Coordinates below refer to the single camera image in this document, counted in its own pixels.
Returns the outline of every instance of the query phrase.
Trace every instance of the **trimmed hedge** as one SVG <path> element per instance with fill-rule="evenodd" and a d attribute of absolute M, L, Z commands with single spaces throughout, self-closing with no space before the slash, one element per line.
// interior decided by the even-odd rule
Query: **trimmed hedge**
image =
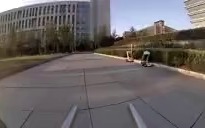
<path fill-rule="evenodd" d="M 185 49 L 137 49 L 134 58 L 141 59 L 143 51 L 151 53 L 150 61 L 174 67 L 186 67 L 192 71 L 205 72 L 205 51 Z M 98 53 L 126 57 L 126 49 L 98 49 Z"/>
<path fill-rule="evenodd" d="M 139 42 L 155 42 L 155 43 L 164 43 L 171 41 L 179 41 L 179 40 L 200 40 L 205 39 L 205 27 L 195 28 L 189 30 L 181 30 L 172 33 L 165 33 L 153 36 L 135 36 L 135 37 L 127 37 L 124 40 L 116 42 L 116 46 L 125 45 L 129 43 Z"/>

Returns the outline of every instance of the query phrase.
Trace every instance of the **paved path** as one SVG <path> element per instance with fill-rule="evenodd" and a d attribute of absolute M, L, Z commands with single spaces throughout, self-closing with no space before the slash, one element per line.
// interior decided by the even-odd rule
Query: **paved path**
<path fill-rule="evenodd" d="M 205 128 L 205 81 L 161 68 L 76 54 L 0 81 L 8 128 L 60 128 L 72 105 L 73 128 L 136 128 L 128 103 L 148 128 Z"/>

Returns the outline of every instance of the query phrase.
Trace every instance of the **sky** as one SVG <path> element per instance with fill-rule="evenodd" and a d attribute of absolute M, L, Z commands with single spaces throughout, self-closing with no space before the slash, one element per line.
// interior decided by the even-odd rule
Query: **sky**
<path fill-rule="evenodd" d="M 0 12 L 20 7 L 27 1 L 33 0 L 0 0 Z M 139 30 L 158 20 L 177 30 L 193 27 L 184 0 L 111 0 L 111 28 L 119 35 L 131 26 Z"/>

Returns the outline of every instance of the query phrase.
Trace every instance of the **white building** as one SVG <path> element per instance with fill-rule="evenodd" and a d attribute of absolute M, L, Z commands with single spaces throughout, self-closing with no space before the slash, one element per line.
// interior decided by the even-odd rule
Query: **white building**
<path fill-rule="evenodd" d="M 205 27 L 205 0 L 185 0 L 185 8 L 195 27 Z"/>
<path fill-rule="evenodd" d="M 17 32 L 36 31 L 44 37 L 48 23 L 53 23 L 57 30 L 64 24 L 69 25 L 75 39 L 93 39 L 101 26 L 106 26 L 109 35 L 110 0 L 55 1 L 8 10 L 0 13 L 0 36 L 15 29 Z"/>

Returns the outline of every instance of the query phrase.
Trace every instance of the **green lawn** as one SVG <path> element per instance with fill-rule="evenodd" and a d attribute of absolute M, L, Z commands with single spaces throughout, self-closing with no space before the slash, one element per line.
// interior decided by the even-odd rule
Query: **green lawn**
<path fill-rule="evenodd" d="M 38 55 L 13 58 L 0 58 L 0 79 L 21 72 L 37 64 L 44 63 L 61 55 Z"/>

